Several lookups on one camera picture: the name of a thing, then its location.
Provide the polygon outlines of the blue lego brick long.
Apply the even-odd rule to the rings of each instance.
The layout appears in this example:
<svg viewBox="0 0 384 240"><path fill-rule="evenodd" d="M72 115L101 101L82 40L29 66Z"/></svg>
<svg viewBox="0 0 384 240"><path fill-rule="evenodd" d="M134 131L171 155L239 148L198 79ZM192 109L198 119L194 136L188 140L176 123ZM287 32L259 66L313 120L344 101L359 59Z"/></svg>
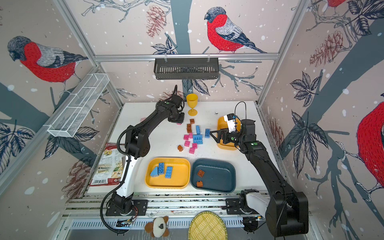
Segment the blue lego brick long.
<svg viewBox="0 0 384 240"><path fill-rule="evenodd" d="M159 163L158 174L159 175L164 175L165 174L165 163Z"/></svg>

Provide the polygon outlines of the blue lego brick slanted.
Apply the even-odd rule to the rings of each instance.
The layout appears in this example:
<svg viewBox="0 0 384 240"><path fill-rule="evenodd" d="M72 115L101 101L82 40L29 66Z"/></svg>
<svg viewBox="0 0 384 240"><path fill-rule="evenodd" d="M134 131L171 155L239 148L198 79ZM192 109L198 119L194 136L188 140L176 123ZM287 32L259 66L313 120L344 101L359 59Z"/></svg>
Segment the blue lego brick slanted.
<svg viewBox="0 0 384 240"><path fill-rule="evenodd" d="M155 167L155 168L152 170L150 176L151 176L152 178L154 178L154 177L158 177L158 176L159 176L159 169L158 169L158 167Z"/></svg>

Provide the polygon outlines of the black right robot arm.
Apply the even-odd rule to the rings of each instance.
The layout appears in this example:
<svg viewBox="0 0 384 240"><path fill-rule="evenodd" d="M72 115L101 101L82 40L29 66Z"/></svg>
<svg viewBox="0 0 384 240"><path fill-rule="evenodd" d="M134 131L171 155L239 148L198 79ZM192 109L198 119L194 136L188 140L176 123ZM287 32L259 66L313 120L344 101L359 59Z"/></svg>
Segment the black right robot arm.
<svg viewBox="0 0 384 240"><path fill-rule="evenodd" d="M234 143L256 168L268 190L267 195L253 189L241 191L238 199L226 200L227 213L260 215L274 237L307 234L308 199L303 192L297 192L273 164L266 147L257 140L255 122L244 119L240 131L222 129L212 131L210 135L217 143Z"/></svg>

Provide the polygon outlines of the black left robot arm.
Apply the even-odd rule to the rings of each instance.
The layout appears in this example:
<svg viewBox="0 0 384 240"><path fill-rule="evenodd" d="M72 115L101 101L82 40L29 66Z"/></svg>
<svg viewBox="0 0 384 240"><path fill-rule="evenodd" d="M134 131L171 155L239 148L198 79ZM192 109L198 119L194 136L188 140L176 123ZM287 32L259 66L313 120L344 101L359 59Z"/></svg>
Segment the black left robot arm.
<svg viewBox="0 0 384 240"><path fill-rule="evenodd" d="M181 124L185 113L184 98L178 95L175 86L172 94L165 100L156 103L155 110L135 126L128 126L117 139L117 150L125 156L124 173L117 187L105 195L100 206L100 217L104 226L117 235L124 235L127 230L112 228L105 220L103 208L107 203L107 213L128 215L135 207L133 201L134 182L141 160L150 151L149 136L152 131L165 119L170 123Z"/></svg>

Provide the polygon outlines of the yellow tray right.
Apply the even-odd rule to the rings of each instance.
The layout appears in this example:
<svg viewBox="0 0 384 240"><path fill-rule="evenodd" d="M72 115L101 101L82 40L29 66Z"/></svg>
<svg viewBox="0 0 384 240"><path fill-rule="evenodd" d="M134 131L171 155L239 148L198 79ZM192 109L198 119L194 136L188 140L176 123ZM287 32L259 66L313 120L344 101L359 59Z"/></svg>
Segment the yellow tray right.
<svg viewBox="0 0 384 240"><path fill-rule="evenodd" d="M225 122L224 117L220 117L218 119L218 125L217 125L217 130L222 130L228 128L227 122ZM236 130L238 132L241 131L241 121L236 118ZM228 151L235 151L237 148L235 147L234 143L228 143L224 144L223 140L220 140L220 142L217 144L217 146L222 149L222 150L228 150Z"/></svg>

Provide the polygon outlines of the yellow tray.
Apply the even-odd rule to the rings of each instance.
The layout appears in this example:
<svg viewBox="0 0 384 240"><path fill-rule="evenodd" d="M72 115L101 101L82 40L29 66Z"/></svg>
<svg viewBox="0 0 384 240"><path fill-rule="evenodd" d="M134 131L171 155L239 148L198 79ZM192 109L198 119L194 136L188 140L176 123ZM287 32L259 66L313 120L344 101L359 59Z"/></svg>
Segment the yellow tray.
<svg viewBox="0 0 384 240"><path fill-rule="evenodd" d="M218 119L218 125L217 125L217 130L222 130L228 128L227 122L225 122L224 117L220 117ZM238 132L241 131L241 121L236 118L236 130ZM235 151L237 148L235 147L234 143L228 143L224 144L223 140L220 140L220 142L217 144L217 146L222 149L222 150L228 150L228 151Z"/></svg>
<svg viewBox="0 0 384 240"><path fill-rule="evenodd" d="M152 170L159 166L159 163L165 163L165 172L167 166L173 167L172 178L166 179L165 174L152 178ZM149 188L154 189L183 189L190 182L191 164L183 158L155 158L151 160L147 167L145 182Z"/></svg>

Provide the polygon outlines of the yellow plastic goblet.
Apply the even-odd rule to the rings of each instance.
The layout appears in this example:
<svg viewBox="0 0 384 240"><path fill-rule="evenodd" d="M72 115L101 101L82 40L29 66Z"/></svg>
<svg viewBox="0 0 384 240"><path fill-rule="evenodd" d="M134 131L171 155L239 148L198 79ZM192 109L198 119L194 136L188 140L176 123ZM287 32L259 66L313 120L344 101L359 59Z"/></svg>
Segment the yellow plastic goblet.
<svg viewBox="0 0 384 240"><path fill-rule="evenodd" d="M186 97L187 104L191 108L188 111L188 114L190 116L196 116L198 114L198 111L195 109L195 107L198 104L198 96L196 94L188 94Z"/></svg>

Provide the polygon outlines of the blue lego brick upright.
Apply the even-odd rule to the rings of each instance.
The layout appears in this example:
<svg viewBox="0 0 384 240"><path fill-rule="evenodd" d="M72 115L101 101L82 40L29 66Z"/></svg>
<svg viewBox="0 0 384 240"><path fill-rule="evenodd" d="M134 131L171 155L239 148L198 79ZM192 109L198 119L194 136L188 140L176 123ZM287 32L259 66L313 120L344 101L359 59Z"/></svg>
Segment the blue lego brick upright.
<svg viewBox="0 0 384 240"><path fill-rule="evenodd" d="M196 132L197 132L197 135L201 134L201 128L199 125L196 125Z"/></svg>

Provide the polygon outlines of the large blue lego brick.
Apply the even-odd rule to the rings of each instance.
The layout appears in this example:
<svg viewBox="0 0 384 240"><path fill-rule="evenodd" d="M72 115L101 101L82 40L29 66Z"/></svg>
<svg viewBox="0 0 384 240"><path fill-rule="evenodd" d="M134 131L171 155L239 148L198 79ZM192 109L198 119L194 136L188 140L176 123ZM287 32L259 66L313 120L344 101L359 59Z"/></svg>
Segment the large blue lego brick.
<svg viewBox="0 0 384 240"><path fill-rule="evenodd" d="M203 144L203 135L193 135L194 144Z"/></svg>

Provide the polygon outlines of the dark teal tray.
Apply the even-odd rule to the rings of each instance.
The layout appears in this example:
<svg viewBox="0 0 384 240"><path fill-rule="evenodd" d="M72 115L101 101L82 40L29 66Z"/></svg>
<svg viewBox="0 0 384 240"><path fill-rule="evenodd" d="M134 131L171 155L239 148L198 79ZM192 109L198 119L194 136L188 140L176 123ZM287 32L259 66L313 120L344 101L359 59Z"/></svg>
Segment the dark teal tray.
<svg viewBox="0 0 384 240"><path fill-rule="evenodd" d="M197 175L199 170L205 172L202 178ZM199 181L203 182L202 188L197 187ZM236 170L228 162L198 159L192 165L190 183L198 190L230 194L236 188Z"/></svg>

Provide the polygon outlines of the black hanging basket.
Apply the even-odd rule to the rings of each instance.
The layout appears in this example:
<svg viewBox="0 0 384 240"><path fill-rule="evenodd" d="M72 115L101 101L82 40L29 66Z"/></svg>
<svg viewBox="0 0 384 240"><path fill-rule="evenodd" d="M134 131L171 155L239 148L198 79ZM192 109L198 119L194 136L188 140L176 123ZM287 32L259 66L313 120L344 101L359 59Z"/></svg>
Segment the black hanging basket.
<svg viewBox="0 0 384 240"><path fill-rule="evenodd" d="M218 58L156 59L157 80L214 80L220 75Z"/></svg>

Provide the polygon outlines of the yellow tray front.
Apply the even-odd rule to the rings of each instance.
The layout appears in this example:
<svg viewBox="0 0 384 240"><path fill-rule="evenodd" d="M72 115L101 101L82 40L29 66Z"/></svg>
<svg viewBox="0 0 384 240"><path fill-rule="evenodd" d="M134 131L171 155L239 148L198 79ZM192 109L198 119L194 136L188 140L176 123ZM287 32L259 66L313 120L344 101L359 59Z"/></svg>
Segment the yellow tray front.
<svg viewBox="0 0 384 240"><path fill-rule="evenodd" d="M165 174L152 178L152 170L159 166L159 163L165 163L165 172L167 166L173 167L172 178L166 179ZM183 158L155 158L151 160L147 167L145 182L149 188L154 189L183 189L190 182L191 164Z"/></svg>

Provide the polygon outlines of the aluminium crossbar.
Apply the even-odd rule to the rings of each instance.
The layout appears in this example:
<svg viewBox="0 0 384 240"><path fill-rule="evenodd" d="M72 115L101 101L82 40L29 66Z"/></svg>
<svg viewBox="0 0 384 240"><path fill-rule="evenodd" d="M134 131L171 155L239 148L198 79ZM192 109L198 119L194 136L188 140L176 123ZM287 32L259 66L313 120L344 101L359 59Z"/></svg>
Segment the aluminium crossbar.
<svg viewBox="0 0 384 240"><path fill-rule="evenodd" d="M94 60L97 63L106 62L151 62L155 59L191 59L203 58L212 59L218 58L219 60L245 60L245 61L261 61L270 60L276 61L280 58L278 53L242 53L242 54L177 54L177 55L95 55Z"/></svg>

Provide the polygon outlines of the red snack bag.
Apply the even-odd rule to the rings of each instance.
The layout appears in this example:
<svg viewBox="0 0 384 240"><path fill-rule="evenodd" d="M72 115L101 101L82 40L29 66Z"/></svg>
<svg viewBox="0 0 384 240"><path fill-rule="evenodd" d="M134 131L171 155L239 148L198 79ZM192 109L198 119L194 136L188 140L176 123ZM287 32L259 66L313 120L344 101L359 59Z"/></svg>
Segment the red snack bag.
<svg viewBox="0 0 384 240"><path fill-rule="evenodd" d="M126 155L118 151L116 144L107 143L90 182L90 186L118 185L123 177L126 157Z"/></svg>

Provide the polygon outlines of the plush toy dog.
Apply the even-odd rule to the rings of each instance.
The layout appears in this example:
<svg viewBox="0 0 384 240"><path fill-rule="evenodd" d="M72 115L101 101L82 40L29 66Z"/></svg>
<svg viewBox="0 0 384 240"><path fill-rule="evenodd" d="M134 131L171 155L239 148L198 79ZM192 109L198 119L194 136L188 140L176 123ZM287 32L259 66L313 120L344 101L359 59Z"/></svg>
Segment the plush toy dog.
<svg viewBox="0 0 384 240"><path fill-rule="evenodd" d="M152 238L168 237L170 235L168 220L168 216L155 218L145 225L146 233L150 234Z"/></svg>

